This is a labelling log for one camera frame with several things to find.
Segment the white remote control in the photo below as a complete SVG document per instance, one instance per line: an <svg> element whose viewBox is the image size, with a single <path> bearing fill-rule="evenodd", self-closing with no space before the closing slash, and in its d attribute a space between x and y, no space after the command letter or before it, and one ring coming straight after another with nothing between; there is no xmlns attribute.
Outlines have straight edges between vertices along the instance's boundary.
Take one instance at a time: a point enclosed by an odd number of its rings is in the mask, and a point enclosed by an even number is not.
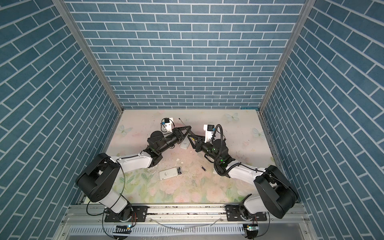
<svg viewBox="0 0 384 240"><path fill-rule="evenodd" d="M167 180L170 178L174 178L177 176L182 175L182 168L181 167L174 167L167 170L163 170L159 172L159 178L160 180Z"/></svg>
<svg viewBox="0 0 384 240"><path fill-rule="evenodd" d="M188 139L184 139L180 143L180 148L183 149L183 150L187 150L189 146L190 146L190 141Z"/></svg>

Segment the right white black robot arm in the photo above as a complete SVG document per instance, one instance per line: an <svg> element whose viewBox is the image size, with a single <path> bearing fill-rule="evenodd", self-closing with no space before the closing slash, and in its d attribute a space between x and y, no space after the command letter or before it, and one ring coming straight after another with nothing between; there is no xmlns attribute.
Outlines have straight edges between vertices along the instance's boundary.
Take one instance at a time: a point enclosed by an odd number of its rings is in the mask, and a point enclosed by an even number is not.
<svg viewBox="0 0 384 240"><path fill-rule="evenodd" d="M213 163L218 175L255 185L259 195L248 194L239 203L239 213L244 220L261 212L282 219L298 200L298 191L276 166L256 168L242 164L229 155L223 139L205 142L205 137L197 135L189 135L188 139L196 152L203 152Z"/></svg>

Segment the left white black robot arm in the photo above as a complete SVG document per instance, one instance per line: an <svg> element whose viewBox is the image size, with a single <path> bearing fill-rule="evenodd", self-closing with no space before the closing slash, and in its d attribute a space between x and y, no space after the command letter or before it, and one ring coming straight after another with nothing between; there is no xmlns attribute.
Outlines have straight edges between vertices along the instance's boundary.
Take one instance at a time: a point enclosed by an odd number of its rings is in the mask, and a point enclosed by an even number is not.
<svg viewBox="0 0 384 240"><path fill-rule="evenodd" d="M139 154L110 157L105 153L95 156L77 177L76 185L93 203L101 203L109 213L117 214L121 221L127 221L132 213L131 203L113 190L119 174L152 168L163 158L162 153L180 144L190 133L191 126L175 127L168 134L155 131L148 138L148 146Z"/></svg>

